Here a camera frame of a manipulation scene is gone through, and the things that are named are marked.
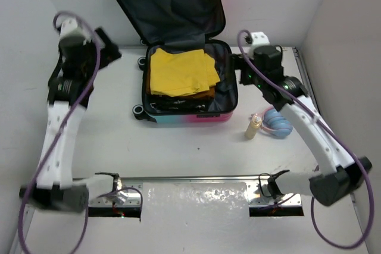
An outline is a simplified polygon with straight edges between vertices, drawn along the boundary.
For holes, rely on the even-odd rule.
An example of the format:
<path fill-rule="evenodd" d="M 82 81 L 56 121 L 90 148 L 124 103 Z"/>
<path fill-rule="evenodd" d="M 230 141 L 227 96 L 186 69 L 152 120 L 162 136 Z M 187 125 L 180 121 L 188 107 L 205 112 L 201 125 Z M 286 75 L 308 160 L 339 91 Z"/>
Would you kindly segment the yellow garment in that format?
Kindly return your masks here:
<path fill-rule="evenodd" d="M 158 48 L 151 56 L 150 93 L 178 97 L 208 92 L 220 82 L 215 63 L 202 49 L 171 54 Z"/>

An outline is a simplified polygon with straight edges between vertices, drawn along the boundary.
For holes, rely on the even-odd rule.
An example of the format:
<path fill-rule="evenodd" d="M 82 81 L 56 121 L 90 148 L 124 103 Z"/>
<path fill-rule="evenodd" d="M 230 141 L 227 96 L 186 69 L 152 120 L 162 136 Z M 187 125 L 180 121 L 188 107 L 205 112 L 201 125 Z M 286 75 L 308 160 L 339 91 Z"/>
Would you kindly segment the black white patterned garment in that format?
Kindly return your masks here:
<path fill-rule="evenodd" d="M 150 107 L 158 111 L 205 111 L 210 102 L 209 97 L 169 97 L 161 95 L 148 96 Z"/>

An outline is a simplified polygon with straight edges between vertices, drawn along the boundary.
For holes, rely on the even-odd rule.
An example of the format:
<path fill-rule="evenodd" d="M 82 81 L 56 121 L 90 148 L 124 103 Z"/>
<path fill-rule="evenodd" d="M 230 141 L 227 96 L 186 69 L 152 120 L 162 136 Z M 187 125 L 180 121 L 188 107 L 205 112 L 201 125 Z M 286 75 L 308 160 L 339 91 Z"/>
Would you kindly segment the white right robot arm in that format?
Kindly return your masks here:
<path fill-rule="evenodd" d="M 251 56 L 244 53 L 229 57 L 230 69 L 241 70 L 243 85 L 254 85 L 277 114 L 287 121 L 303 139 L 320 172 L 295 173 L 281 170 L 260 186 L 266 199 L 276 200 L 288 193 L 311 196 L 324 206 L 331 206 L 366 185 L 370 202 L 374 202 L 368 176 L 372 164 L 359 158 L 334 134 L 315 109 L 302 82 L 284 73 L 283 54 L 272 45 L 259 46 Z"/>

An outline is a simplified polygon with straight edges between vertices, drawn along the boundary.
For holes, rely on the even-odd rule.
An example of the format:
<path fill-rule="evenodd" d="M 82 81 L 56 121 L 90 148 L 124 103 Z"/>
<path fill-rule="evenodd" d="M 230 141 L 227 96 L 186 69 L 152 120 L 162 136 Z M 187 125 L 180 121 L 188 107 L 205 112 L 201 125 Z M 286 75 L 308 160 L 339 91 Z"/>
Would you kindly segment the blue pink cat headphones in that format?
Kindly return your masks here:
<path fill-rule="evenodd" d="M 261 130 L 278 139 L 285 139 L 293 131 L 292 124 L 273 107 L 265 109 L 261 119 Z"/>

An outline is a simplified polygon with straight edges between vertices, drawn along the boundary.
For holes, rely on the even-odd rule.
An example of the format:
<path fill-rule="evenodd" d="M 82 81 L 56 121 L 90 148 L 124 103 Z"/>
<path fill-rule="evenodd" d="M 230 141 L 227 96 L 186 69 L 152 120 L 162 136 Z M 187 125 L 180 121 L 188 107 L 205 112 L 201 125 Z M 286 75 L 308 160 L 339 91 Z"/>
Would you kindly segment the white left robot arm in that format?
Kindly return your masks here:
<path fill-rule="evenodd" d="M 58 62 L 48 80 L 48 123 L 42 151 L 47 160 L 31 190 L 21 186 L 19 191 L 21 199 L 41 210 L 81 213 L 91 197 L 89 183 L 104 181 L 106 190 L 113 189 L 112 180 L 102 173 L 79 181 L 72 176 L 76 136 L 92 91 L 88 90 L 77 107 L 73 105 L 89 84 L 97 63 L 104 68 L 121 58 L 119 48 L 102 27 L 95 33 L 104 43 L 99 51 L 82 32 L 60 37 Z"/>

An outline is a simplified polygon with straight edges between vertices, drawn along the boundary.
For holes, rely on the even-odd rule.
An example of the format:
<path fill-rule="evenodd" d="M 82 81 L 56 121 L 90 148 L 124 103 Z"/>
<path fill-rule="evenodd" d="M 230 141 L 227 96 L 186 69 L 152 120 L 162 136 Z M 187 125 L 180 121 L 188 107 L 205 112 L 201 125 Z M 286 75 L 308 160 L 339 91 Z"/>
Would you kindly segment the brown garment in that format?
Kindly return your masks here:
<path fill-rule="evenodd" d="M 208 91 L 199 92 L 194 95 L 177 96 L 174 98 L 179 100 L 187 100 L 187 101 L 207 101 L 210 99 L 214 99 L 214 97 L 215 97 L 215 87 L 210 87 Z"/>

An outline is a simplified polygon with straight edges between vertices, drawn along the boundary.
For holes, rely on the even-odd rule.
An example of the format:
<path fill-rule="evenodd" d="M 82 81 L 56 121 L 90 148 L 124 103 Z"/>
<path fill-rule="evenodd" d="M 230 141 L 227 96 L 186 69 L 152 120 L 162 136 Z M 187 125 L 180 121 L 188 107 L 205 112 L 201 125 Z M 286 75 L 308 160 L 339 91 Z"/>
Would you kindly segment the small beige lotion bottle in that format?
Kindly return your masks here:
<path fill-rule="evenodd" d="M 250 121 L 249 125 L 245 131 L 245 137 L 249 140 L 253 139 L 258 132 L 258 130 L 261 128 L 262 125 L 262 118 L 258 114 L 254 114 Z"/>

